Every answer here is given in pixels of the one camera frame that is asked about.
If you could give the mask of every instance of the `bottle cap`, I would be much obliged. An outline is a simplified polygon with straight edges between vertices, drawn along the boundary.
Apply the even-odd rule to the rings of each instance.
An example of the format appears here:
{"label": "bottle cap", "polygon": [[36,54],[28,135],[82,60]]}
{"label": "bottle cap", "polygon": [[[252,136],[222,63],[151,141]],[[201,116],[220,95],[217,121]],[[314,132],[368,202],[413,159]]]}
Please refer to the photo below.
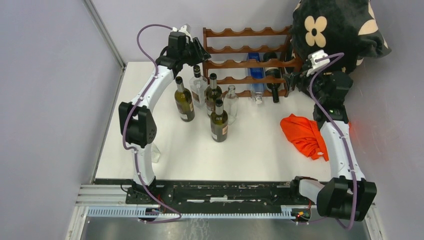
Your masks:
{"label": "bottle cap", "polygon": [[210,79],[210,80],[216,80],[216,79],[217,79],[217,74],[216,74],[216,73],[211,73],[211,74],[209,75],[209,79]]}
{"label": "bottle cap", "polygon": [[215,102],[215,104],[219,108],[219,107],[222,107],[223,106],[224,102],[223,102],[222,99],[217,99],[216,102]]}
{"label": "bottle cap", "polygon": [[254,102],[256,104],[261,104],[262,103],[262,96],[254,96]]}
{"label": "bottle cap", "polygon": [[199,73],[200,73],[200,67],[199,67],[199,65],[194,65],[194,67],[193,67],[193,72],[194,72],[195,74],[199,74]]}
{"label": "bottle cap", "polygon": [[175,78],[175,82],[176,82],[176,84],[182,84],[182,83],[183,83],[183,78],[182,78],[182,77],[180,77],[180,76],[177,76],[177,77]]}

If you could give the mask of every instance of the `metal floor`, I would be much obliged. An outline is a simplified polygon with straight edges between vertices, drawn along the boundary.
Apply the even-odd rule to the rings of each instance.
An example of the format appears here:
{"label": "metal floor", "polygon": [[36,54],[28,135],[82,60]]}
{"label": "metal floor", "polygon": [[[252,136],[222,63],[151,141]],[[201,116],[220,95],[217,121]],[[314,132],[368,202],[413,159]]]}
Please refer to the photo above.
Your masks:
{"label": "metal floor", "polygon": [[181,219],[144,224],[130,217],[87,217],[82,240],[369,240],[365,221],[346,231],[334,219],[296,226],[285,219]]}

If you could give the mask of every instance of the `black motor joint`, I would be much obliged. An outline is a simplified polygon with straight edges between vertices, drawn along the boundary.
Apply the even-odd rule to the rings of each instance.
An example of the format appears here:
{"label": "black motor joint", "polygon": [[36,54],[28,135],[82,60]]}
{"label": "black motor joint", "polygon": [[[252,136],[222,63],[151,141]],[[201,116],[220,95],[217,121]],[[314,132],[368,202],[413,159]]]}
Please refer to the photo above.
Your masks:
{"label": "black motor joint", "polygon": [[184,64],[194,66],[211,58],[197,37],[191,41],[189,36],[179,31],[172,31],[169,34],[168,46],[164,49],[166,49],[166,55],[161,54],[156,59],[156,63],[172,69],[174,76],[183,69]]}

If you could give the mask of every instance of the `green glass bottle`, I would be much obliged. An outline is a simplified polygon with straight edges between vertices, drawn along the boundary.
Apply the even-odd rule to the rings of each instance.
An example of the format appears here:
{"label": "green glass bottle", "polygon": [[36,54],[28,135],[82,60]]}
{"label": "green glass bottle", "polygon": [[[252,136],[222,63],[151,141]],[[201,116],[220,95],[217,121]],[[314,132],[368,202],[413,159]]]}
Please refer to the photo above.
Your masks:
{"label": "green glass bottle", "polygon": [[183,79],[180,76],[175,78],[175,82],[177,89],[174,96],[179,116],[184,122],[190,122],[195,119],[192,94],[184,87]]}
{"label": "green glass bottle", "polygon": [[224,110],[222,99],[216,100],[215,112],[210,115],[210,129],[215,142],[221,143],[227,139],[228,135],[228,114]]}
{"label": "green glass bottle", "polygon": [[223,96],[223,91],[220,86],[218,86],[217,75],[215,73],[210,74],[209,81],[210,85],[206,88],[206,108],[208,117],[215,112],[215,102],[217,99],[221,99]]}

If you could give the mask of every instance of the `orange cloth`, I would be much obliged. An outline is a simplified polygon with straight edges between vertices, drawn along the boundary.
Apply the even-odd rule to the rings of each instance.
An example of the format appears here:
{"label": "orange cloth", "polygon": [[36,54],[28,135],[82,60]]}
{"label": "orange cloth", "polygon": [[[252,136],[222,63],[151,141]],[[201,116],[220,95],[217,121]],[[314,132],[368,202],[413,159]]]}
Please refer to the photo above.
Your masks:
{"label": "orange cloth", "polygon": [[287,140],[303,155],[311,157],[312,160],[319,157],[324,157],[325,161],[329,160],[326,143],[318,130],[316,121],[292,114],[283,118],[279,125]]}

